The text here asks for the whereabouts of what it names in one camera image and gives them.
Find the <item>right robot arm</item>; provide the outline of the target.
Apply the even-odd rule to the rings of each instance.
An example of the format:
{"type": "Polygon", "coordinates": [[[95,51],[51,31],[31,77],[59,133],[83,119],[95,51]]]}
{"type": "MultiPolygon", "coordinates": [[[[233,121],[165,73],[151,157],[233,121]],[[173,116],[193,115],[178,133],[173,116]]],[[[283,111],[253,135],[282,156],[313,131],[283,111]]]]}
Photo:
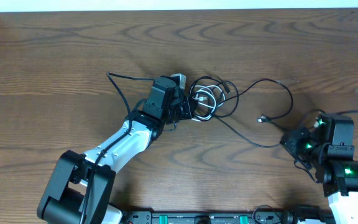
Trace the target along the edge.
{"type": "Polygon", "coordinates": [[[283,223],[358,223],[358,161],[354,159],[354,122],[348,111],[319,112],[312,129],[299,124],[280,144],[296,168],[310,173],[323,186],[330,213],[317,206],[299,205],[284,212],[283,223]]]}

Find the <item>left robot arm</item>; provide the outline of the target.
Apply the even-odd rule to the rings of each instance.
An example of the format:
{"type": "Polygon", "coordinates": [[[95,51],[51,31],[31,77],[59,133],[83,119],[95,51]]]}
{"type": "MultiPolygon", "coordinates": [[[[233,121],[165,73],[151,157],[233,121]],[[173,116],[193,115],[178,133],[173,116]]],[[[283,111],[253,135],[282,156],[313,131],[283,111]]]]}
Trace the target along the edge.
{"type": "Polygon", "coordinates": [[[163,133],[167,124],[192,119],[198,102],[185,93],[186,77],[153,78],[148,98],[127,109],[121,128],[82,154],[67,150],[56,163],[37,207],[47,223],[119,223],[109,203],[116,174],[163,133]]]}

